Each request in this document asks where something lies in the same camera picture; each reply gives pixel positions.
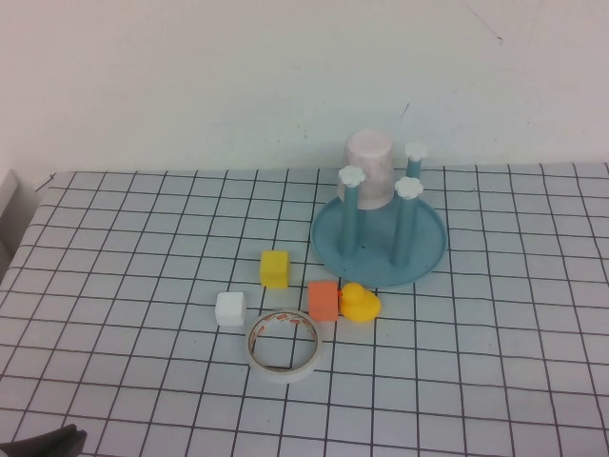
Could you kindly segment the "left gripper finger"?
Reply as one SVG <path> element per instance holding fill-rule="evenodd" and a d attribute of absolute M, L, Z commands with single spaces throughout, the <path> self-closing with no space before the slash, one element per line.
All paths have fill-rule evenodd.
<path fill-rule="evenodd" d="M 25 440 L 2 443 L 1 455 L 9 457 L 78 456 L 79 433 L 76 425 L 68 425 Z"/>
<path fill-rule="evenodd" d="M 79 456 L 86 440 L 84 430 L 54 430 L 32 438 L 30 456 Z"/>

